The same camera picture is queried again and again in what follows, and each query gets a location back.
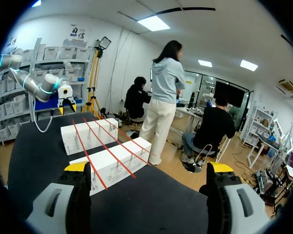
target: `yellow tripod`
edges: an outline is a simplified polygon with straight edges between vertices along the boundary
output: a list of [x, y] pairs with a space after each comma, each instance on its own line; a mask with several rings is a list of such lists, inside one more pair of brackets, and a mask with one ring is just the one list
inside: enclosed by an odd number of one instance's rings
[[[88, 102], [85, 104], [83, 111], [82, 111], [82, 113], [83, 113], [87, 109], [87, 111], [91, 111], [93, 114], [95, 114], [98, 119], [100, 119], [100, 117], [98, 115], [98, 112], [100, 113], [100, 106], [99, 106], [99, 102], [95, 96], [95, 90], [96, 90], [97, 81], [98, 81], [99, 64], [100, 64], [100, 59], [102, 57], [102, 54], [103, 54], [102, 49], [98, 48], [95, 53], [94, 60], [92, 63], [90, 82], [89, 82], [89, 86], [87, 88], [88, 89]], [[94, 82], [93, 82], [93, 86], [92, 86], [93, 71], [95, 71], [94, 72], [95, 75], [94, 75]], [[96, 101], [96, 104], [99, 108], [98, 112], [95, 110], [94, 100]]]

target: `white pants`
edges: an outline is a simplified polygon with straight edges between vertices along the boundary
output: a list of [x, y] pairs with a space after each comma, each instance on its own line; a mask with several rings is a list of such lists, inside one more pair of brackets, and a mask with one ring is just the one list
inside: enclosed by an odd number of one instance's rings
[[164, 148], [171, 123], [176, 112], [176, 103], [167, 103], [151, 98], [148, 105], [146, 119], [143, 122], [140, 131], [140, 137], [151, 141], [154, 137], [149, 162], [153, 165], [160, 164], [161, 153]]

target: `red tape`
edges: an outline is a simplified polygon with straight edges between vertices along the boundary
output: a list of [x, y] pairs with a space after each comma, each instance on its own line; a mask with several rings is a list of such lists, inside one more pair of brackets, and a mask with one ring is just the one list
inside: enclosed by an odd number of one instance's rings
[[136, 176], [104, 145], [104, 143], [99, 139], [99, 137], [95, 134], [95, 132], [92, 130], [90, 125], [88, 124], [87, 120], [83, 118], [83, 120], [86, 122], [88, 125], [89, 129], [92, 131], [92, 133], [96, 136], [98, 141], [103, 145], [103, 147], [131, 174], [132, 177], [136, 178]]
[[136, 143], [135, 141], [133, 141], [130, 137], [127, 136], [126, 133], [124, 133], [122, 130], [120, 130], [118, 127], [116, 127], [116, 125], [112, 124], [112, 123], [111, 123], [110, 121], [108, 121], [106, 118], [104, 118], [104, 117], [101, 117], [101, 118], [103, 118], [103, 119], [104, 119], [105, 121], [107, 121], [109, 124], [111, 124], [111, 125], [113, 125], [115, 128], [117, 128], [118, 131], [120, 131], [121, 134], [123, 134], [124, 136], [126, 136], [129, 140], [131, 140], [133, 143], [135, 143], [135, 144], [136, 144], [137, 146], [139, 146], [141, 149], [147, 151], [147, 152], [150, 153], [151, 155], [156, 156], [155, 154], [151, 153], [149, 150], [143, 148], [141, 145], [139, 145], [138, 143]]
[[87, 151], [86, 151], [86, 149], [85, 149], [85, 147], [84, 147], [84, 144], [83, 144], [83, 142], [82, 142], [82, 139], [80, 138], [80, 135], [79, 135], [79, 133], [78, 133], [78, 130], [77, 130], [77, 127], [76, 127], [75, 121], [74, 121], [73, 119], [72, 119], [72, 122], [73, 122], [73, 124], [74, 124], [75, 129], [76, 129], [76, 133], [77, 133], [77, 136], [78, 136], [78, 138], [79, 138], [79, 141], [80, 141], [80, 143], [81, 143], [81, 145], [82, 145], [82, 147], [83, 147], [83, 149], [84, 149], [84, 154], [87, 156], [88, 161], [90, 162], [90, 165], [91, 165], [92, 169], [94, 170], [94, 173], [97, 175], [97, 177], [99, 178], [100, 182], [103, 184], [104, 188], [107, 190], [106, 185], [104, 184], [104, 182], [103, 182], [102, 178], [100, 177], [98, 171], [95, 169], [95, 167], [94, 167], [93, 164], [92, 164], [92, 161], [90, 160], [90, 157], [89, 157], [89, 155], [88, 155], [88, 153], [87, 153]]
[[112, 135], [111, 135], [111, 133], [109, 133], [105, 128], [103, 128], [96, 120], [94, 120], [93, 118], [92, 118], [92, 120], [96, 123], [96, 124], [98, 124], [107, 134], [109, 134], [109, 136], [111, 137], [111, 138], [113, 138], [118, 144], [120, 144], [122, 147], [124, 147], [129, 153], [131, 153], [132, 155], [135, 155], [138, 159], [140, 159], [142, 162], [144, 162], [144, 163], [146, 163], [147, 165], [149, 165], [149, 166], [151, 166], [151, 164], [149, 164], [148, 162], [146, 162], [146, 161], [144, 161], [142, 158], [140, 158], [139, 156], [137, 156], [134, 152], [132, 152], [132, 151], [130, 151], [128, 148], [126, 148], [122, 143], [120, 143], [115, 137], [113, 137]]

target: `ceiling light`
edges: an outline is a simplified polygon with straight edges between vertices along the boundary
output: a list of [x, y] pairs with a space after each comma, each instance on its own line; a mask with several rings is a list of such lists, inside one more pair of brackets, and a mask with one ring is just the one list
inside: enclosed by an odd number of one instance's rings
[[36, 6], [40, 6], [40, 5], [41, 5], [41, 0], [38, 0], [31, 7], [36, 7]]
[[139, 20], [138, 23], [151, 31], [159, 31], [159, 30], [165, 30], [170, 28], [157, 16], [152, 16], [146, 19]]
[[203, 60], [198, 60], [198, 61], [199, 61], [199, 64], [202, 66], [212, 67], [211, 62], [203, 61]]
[[255, 71], [257, 68], [258, 68], [258, 65], [254, 64], [254, 63], [251, 63], [251, 62], [247, 62], [245, 60], [242, 60], [241, 61], [241, 64], [240, 64], [241, 67], [244, 67], [246, 69], [249, 69], [251, 70], [252, 72]]

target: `black screen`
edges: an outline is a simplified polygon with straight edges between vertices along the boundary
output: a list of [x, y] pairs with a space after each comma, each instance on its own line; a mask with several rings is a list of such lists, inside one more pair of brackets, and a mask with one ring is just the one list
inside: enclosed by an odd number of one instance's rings
[[236, 107], [241, 107], [245, 91], [217, 81], [214, 94], [215, 99], [217, 99], [217, 95], [219, 93], [224, 93], [227, 95], [229, 104]]

